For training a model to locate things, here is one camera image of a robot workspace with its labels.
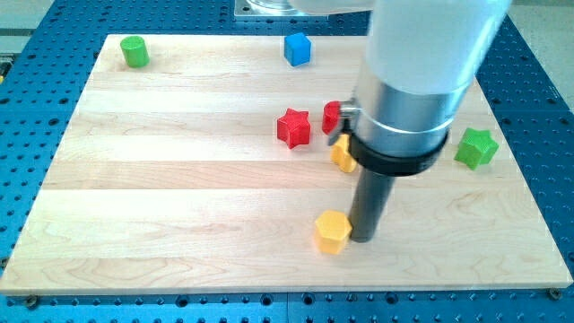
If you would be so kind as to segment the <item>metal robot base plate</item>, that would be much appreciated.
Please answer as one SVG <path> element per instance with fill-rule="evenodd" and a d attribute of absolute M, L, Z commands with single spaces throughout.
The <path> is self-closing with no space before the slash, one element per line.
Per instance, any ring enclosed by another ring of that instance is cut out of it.
<path fill-rule="evenodd" d="M 234 0 L 234 15 L 243 18 L 310 17 L 295 9 L 288 0 Z"/>

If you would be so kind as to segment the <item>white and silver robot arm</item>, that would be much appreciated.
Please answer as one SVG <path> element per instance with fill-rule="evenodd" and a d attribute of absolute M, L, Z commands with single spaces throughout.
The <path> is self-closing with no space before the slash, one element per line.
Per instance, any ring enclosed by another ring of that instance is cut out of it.
<path fill-rule="evenodd" d="M 421 156 L 445 139 L 510 0 L 291 0 L 304 13 L 370 11 L 354 134 L 377 153 Z"/>

